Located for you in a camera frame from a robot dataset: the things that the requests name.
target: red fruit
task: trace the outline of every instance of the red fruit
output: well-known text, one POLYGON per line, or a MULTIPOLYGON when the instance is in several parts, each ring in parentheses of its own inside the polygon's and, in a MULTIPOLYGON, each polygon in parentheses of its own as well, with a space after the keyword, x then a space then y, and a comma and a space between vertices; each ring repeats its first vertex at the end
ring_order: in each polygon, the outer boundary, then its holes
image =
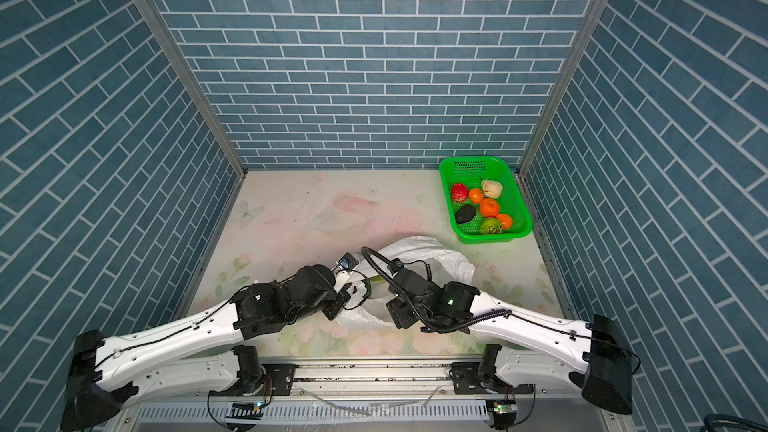
POLYGON ((451 187, 451 200, 460 204, 469 197, 469 188, 464 184, 454 184, 451 187))

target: metal corner post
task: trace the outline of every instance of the metal corner post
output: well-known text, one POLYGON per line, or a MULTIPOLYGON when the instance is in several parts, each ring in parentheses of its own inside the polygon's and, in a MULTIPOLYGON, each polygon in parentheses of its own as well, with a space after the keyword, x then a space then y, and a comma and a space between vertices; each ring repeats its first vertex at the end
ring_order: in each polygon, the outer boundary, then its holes
POLYGON ((179 80, 184 85, 184 88, 190 94, 192 101, 197 107, 197 111, 205 120, 211 133, 214 135, 216 142, 218 142, 224 154, 229 160, 232 167, 235 169, 239 178, 245 177, 246 168, 240 156, 237 154, 229 137, 226 136, 226 131, 221 125, 221 122, 216 117, 216 112, 211 106, 208 98, 200 87, 200 83, 192 73, 192 69, 189 67, 184 54, 181 53, 181 49, 176 43, 176 39, 170 33, 168 25, 165 23, 163 16, 160 14, 158 6, 154 0, 132 0, 141 16, 144 18, 144 22, 149 27, 150 32, 160 45, 163 53, 165 54, 170 66, 174 68, 174 71, 179 77, 179 80))
POLYGON ((608 4, 608 0, 590 0, 589 6, 584 13, 584 18, 581 21, 576 37, 571 44, 571 48, 568 50, 568 54, 563 60, 562 68, 558 74, 557 80, 552 86, 552 91, 544 104, 542 115, 538 118, 536 127, 533 130, 531 141, 528 143, 528 148, 525 149, 523 157, 520 161, 520 167, 518 168, 518 174, 525 177, 528 174, 528 170, 533 164, 533 159, 536 157, 536 152, 544 140, 544 135, 547 133, 549 124, 552 123, 554 114, 557 113, 560 102, 565 95, 565 91, 568 85, 571 83, 576 67, 581 61, 581 57, 584 51, 589 45, 589 40, 592 37, 592 33, 598 28, 598 22, 600 17, 605 11, 605 6, 608 4))

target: brick wall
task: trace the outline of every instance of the brick wall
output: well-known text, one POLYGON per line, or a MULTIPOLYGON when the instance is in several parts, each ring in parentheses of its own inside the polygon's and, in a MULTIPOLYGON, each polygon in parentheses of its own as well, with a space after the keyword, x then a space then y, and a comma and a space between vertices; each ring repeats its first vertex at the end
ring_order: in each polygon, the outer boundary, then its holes
POLYGON ((69 349, 170 319, 235 177, 130 0, 0 0, 0 430, 69 349))
POLYGON ((639 430, 768 421, 768 0, 610 0, 530 176, 639 430))
POLYGON ((156 0, 249 168, 516 166, 588 0, 156 0))

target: green fruit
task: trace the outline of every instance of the green fruit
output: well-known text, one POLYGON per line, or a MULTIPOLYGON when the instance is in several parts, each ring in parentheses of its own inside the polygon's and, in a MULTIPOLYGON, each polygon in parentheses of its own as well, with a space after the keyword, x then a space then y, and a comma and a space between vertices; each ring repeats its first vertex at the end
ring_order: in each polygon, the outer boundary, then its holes
POLYGON ((463 206, 456 211, 456 214, 454 215, 456 217, 456 223, 466 224, 467 222, 474 219, 477 213, 478 210, 475 208, 475 206, 467 204, 466 206, 463 206))
POLYGON ((504 227, 497 218, 488 217, 480 224, 481 234, 501 234, 502 232, 504 232, 504 227))

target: floral tabletop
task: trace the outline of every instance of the floral tabletop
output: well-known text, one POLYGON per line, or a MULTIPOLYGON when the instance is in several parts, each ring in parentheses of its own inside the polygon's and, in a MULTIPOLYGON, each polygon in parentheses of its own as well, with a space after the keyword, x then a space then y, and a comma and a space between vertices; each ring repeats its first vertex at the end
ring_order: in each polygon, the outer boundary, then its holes
MULTIPOLYGON (((360 247, 427 235, 475 265, 472 285, 501 300, 562 316, 533 235, 499 244, 461 244, 451 229, 437 171, 250 172, 188 314, 245 284, 282 280, 306 264, 331 266, 360 247)), ((471 334, 350 330, 314 314, 249 341, 262 357, 477 354, 471 334)))

